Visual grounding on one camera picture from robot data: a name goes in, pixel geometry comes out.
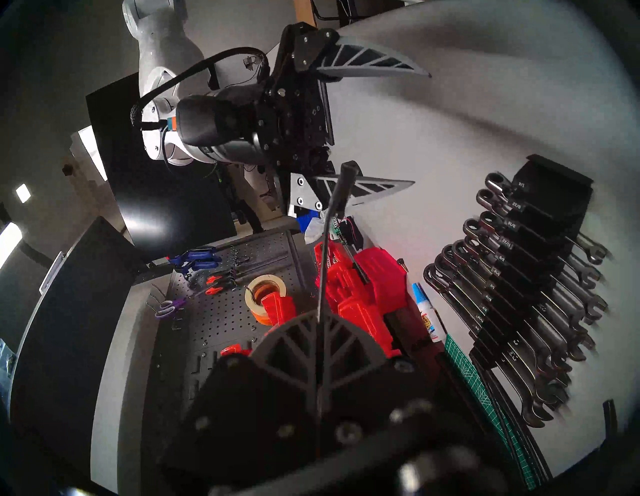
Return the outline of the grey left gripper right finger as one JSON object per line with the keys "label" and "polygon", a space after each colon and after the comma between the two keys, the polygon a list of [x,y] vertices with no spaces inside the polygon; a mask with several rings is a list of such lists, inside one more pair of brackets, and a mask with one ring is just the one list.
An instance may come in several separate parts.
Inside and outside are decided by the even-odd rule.
{"label": "grey left gripper right finger", "polygon": [[480,428],[460,410],[471,394],[419,317],[391,314],[400,354],[361,329],[323,334],[320,475],[453,476],[480,468]]}

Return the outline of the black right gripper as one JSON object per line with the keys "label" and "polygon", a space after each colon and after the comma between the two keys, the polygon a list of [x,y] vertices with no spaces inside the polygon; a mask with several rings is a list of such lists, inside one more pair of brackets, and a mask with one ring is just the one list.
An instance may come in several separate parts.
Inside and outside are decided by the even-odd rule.
{"label": "black right gripper", "polygon": [[[326,210],[339,179],[329,157],[322,83],[403,74],[431,78],[407,55],[388,47],[306,22],[284,28],[273,66],[266,59],[258,70],[262,95],[256,107],[256,130],[261,146],[266,146],[268,163],[279,173],[291,173],[289,211]],[[414,184],[356,176],[346,205],[382,199]]]}

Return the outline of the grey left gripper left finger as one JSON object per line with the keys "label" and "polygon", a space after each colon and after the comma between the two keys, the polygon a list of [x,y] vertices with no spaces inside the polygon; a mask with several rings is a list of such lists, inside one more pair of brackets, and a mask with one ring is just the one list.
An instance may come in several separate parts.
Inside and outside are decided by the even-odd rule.
{"label": "grey left gripper left finger", "polygon": [[267,483],[316,459],[316,315],[218,359],[164,450],[167,483]]}

